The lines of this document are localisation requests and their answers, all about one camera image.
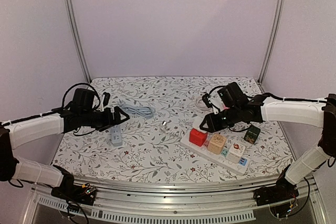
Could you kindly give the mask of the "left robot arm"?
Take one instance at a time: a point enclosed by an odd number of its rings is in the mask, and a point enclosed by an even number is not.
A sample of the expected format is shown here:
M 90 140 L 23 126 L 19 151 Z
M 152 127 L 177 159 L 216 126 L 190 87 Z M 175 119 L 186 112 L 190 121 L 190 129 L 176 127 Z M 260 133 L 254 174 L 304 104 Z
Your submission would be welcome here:
M 51 195 L 54 197 L 93 205 L 96 197 L 94 186 L 75 185 L 74 176 L 64 168 L 15 157 L 13 150 L 34 140 L 65 134 L 83 126 L 102 132 L 126 122 L 129 118 L 118 106 L 114 109 L 91 109 L 81 113 L 58 108 L 1 124 L 1 181 L 23 180 L 46 184 L 52 187 Z

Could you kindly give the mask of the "red cube socket adapter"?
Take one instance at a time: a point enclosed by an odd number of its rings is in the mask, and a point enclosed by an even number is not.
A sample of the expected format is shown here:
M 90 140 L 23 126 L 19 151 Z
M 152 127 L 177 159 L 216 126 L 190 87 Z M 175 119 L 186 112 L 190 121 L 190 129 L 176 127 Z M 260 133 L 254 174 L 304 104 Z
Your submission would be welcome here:
M 195 144 L 199 147 L 202 147 L 205 141 L 207 140 L 208 133 L 200 132 L 196 129 L 191 129 L 189 134 L 189 142 Z

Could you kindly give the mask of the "white cube adapter red flower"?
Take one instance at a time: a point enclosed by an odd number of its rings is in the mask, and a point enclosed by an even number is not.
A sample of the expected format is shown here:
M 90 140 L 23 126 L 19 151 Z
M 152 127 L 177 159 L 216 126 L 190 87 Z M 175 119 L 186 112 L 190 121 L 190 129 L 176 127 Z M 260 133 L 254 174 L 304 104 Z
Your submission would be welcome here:
M 232 163 L 238 163 L 241 159 L 246 146 L 242 143 L 233 142 L 230 148 L 228 149 L 226 159 Z

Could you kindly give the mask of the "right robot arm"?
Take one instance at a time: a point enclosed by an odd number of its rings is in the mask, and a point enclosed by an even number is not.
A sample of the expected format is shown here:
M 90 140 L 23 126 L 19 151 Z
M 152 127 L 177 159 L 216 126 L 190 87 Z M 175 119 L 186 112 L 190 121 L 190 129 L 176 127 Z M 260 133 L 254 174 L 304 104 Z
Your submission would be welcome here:
M 279 122 L 292 125 L 290 140 L 307 141 L 307 150 L 283 169 L 275 185 L 254 191 L 257 205 L 267 205 L 297 196 L 297 183 L 335 157 L 335 94 L 326 98 L 277 98 L 264 93 L 249 98 L 224 95 L 226 109 L 205 115 L 201 130 L 214 133 L 245 122 Z

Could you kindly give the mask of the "dark green cube socket adapter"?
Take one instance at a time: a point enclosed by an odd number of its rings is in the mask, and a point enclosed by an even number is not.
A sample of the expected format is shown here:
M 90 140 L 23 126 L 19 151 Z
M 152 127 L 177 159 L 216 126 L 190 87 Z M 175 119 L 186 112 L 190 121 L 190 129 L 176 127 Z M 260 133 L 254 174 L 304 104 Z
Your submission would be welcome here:
M 257 141 L 258 137 L 260 135 L 260 128 L 251 125 L 246 134 L 244 135 L 244 141 L 250 143 L 250 144 L 255 144 Z

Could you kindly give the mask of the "white plug adapter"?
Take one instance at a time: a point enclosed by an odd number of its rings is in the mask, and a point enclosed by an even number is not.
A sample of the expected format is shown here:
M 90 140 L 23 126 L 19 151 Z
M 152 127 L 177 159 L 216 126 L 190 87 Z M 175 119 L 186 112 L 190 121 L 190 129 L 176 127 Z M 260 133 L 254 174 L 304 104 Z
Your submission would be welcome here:
M 197 131 L 199 131 L 199 132 L 203 132 L 204 130 L 202 130 L 202 129 L 200 128 L 200 125 L 201 125 L 202 121 L 203 121 L 203 118 L 201 118 L 201 117 L 199 117 L 199 116 L 198 116 L 198 117 L 195 117 L 192 127 L 193 127 L 194 129 L 196 129 Z

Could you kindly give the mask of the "long white power strip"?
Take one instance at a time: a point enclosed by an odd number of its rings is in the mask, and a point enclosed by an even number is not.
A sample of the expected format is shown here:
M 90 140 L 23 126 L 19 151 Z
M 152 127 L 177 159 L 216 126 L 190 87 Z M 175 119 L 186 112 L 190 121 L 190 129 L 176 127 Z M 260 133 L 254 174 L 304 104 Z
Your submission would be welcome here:
M 238 163 L 233 163 L 226 158 L 228 148 L 223 148 L 221 154 L 214 154 L 207 149 L 206 141 L 202 147 L 199 147 L 189 141 L 189 133 L 185 134 L 181 140 L 180 145 L 194 152 L 195 154 L 201 156 L 204 159 L 216 164 L 234 174 L 243 176 L 247 173 L 247 168 L 249 166 L 249 159 L 247 157 L 242 157 Z

